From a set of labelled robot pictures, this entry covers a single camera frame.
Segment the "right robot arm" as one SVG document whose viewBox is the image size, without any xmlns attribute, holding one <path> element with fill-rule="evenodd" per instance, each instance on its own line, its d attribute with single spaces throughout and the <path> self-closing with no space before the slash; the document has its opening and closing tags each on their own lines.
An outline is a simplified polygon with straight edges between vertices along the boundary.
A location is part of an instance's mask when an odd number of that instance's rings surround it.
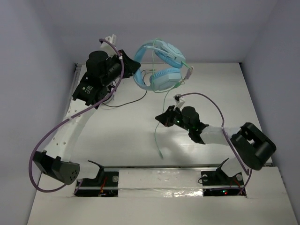
<svg viewBox="0 0 300 225">
<path fill-rule="evenodd" d="M 247 122 L 236 128 L 214 127 L 201 122 L 199 114 L 191 106 L 179 109 L 172 105 L 155 119 L 165 127 L 176 125 L 188 131 L 188 136 L 195 143 L 231 147 L 234 157 L 226 159 L 217 168 L 216 178 L 221 184 L 229 183 L 243 170 L 261 170 L 277 150 L 274 142 L 254 124 Z"/>
</svg>

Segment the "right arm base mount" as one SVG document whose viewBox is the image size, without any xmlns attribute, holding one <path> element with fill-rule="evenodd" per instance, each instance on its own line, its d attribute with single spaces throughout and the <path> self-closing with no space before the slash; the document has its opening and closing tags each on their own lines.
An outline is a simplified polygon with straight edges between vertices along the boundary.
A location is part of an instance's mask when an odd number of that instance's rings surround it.
<svg viewBox="0 0 300 225">
<path fill-rule="evenodd" d="M 215 170 L 202 171 L 197 181 L 203 196 L 246 196 L 242 168 L 235 158 L 226 159 Z"/>
</svg>

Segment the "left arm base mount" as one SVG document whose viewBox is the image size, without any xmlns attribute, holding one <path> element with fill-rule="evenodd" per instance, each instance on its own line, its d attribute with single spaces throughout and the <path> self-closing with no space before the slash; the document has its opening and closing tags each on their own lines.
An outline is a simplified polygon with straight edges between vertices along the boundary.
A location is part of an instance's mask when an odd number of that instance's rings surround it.
<svg viewBox="0 0 300 225">
<path fill-rule="evenodd" d="M 105 167 L 88 160 L 99 167 L 95 178 L 83 178 L 75 185 L 77 197 L 118 197 L 119 171 L 106 171 Z"/>
</svg>

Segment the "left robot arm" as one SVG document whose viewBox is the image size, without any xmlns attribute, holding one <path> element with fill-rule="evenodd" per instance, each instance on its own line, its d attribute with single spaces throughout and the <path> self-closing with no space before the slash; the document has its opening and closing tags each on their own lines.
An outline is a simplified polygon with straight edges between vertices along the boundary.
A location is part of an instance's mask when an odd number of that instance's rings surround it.
<svg viewBox="0 0 300 225">
<path fill-rule="evenodd" d="M 113 81 L 130 78 L 141 64 L 118 50 L 114 55 L 94 51 L 86 61 L 86 72 L 79 81 L 63 121 L 49 131 L 34 148 L 29 162 L 30 181 L 34 184 L 32 165 L 62 184 L 70 185 L 77 178 L 80 165 L 71 162 L 71 155 L 85 124 L 99 105 L 112 96 Z"/>
</svg>

